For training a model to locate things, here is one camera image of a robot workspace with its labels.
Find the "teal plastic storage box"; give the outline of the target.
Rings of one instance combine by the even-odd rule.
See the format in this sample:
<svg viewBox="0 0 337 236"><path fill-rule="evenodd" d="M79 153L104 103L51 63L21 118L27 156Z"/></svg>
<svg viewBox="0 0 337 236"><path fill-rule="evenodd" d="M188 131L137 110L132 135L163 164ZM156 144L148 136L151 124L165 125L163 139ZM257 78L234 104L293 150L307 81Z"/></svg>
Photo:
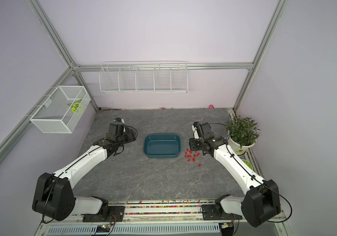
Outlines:
<svg viewBox="0 0 337 236"><path fill-rule="evenodd" d="M144 140L144 154L152 159L177 158L181 152L181 139L174 133L153 133Z"/></svg>

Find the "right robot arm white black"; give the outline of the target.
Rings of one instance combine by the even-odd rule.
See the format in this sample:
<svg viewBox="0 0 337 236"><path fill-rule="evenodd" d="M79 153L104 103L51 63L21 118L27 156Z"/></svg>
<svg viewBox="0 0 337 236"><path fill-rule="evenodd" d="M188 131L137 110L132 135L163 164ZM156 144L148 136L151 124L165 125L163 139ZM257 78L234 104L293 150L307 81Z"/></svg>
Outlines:
<svg viewBox="0 0 337 236"><path fill-rule="evenodd" d="M190 138L191 151L210 154L221 163L240 186L244 197L231 195L217 199L216 208L221 215L234 214L244 217L247 222L258 227L281 212L280 194L273 180L266 181L249 168L236 155L226 140L211 138Z"/></svg>

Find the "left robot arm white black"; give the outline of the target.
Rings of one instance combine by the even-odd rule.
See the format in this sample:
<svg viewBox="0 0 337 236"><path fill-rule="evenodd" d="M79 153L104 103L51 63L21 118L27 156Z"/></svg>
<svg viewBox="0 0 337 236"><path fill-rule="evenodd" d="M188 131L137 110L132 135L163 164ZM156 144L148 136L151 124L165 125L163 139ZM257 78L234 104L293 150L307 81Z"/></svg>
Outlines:
<svg viewBox="0 0 337 236"><path fill-rule="evenodd" d="M110 156L119 154L118 149L137 139L137 131L125 128L120 135L107 134L100 138L72 163L53 174L39 176L34 193L32 210L42 217L62 221L71 215L88 215L105 220L109 216L108 201L100 197L76 197L76 184L96 165Z"/></svg>

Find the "white pot leafy plant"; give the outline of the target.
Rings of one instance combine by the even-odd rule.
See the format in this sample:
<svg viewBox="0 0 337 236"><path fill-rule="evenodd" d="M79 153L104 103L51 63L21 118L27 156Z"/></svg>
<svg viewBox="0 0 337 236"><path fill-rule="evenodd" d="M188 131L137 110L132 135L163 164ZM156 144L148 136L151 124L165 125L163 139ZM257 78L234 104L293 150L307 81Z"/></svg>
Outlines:
<svg viewBox="0 0 337 236"><path fill-rule="evenodd" d="M244 155L249 148L253 147L259 136L258 123L252 118L234 116L227 123L228 143L232 150L238 155Z"/></svg>

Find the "small white pot succulent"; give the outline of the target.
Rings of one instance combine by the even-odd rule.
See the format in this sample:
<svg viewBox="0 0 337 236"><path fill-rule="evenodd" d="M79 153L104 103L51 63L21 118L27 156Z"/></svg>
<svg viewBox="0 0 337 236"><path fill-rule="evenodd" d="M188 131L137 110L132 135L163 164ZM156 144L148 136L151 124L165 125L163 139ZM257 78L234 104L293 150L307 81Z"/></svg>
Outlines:
<svg viewBox="0 0 337 236"><path fill-rule="evenodd" d="M243 161L243 162L245 163L245 165L248 166L251 170L254 170L252 164L251 164L249 161L247 161L247 160L242 160L242 161Z"/></svg>

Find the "green toy in basket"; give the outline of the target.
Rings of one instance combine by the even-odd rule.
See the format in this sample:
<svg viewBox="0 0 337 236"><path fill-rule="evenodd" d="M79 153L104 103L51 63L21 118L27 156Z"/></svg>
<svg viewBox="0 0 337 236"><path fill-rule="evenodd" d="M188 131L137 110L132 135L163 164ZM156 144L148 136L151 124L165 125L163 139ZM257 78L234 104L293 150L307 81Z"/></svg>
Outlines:
<svg viewBox="0 0 337 236"><path fill-rule="evenodd" d="M82 113L83 112L83 107L81 105L82 103L82 99L72 103L72 104L68 104L68 106L70 107L72 113Z"/></svg>

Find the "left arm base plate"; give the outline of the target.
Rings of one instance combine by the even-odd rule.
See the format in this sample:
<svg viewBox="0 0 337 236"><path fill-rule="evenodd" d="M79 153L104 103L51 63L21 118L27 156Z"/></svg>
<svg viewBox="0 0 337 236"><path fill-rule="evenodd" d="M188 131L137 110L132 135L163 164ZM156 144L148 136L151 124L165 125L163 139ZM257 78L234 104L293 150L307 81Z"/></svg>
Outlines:
<svg viewBox="0 0 337 236"><path fill-rule="evenodd" d="M125 206L123 205L108 205L101 209L98 214L85 214L83 222L122 222L124 217Z"/></svg>

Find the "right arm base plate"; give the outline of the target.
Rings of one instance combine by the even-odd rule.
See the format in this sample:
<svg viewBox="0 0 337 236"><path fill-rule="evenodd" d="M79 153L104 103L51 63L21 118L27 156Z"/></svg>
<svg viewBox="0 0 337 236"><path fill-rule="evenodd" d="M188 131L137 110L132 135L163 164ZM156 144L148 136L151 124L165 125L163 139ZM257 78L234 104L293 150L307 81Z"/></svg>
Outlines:
<svg viewBox="0 0 337 236"><path fill-rule="evenodd" d="M203 220L241 220L242 216L225 213L218 204L201 205L200 212Z"/></svg>

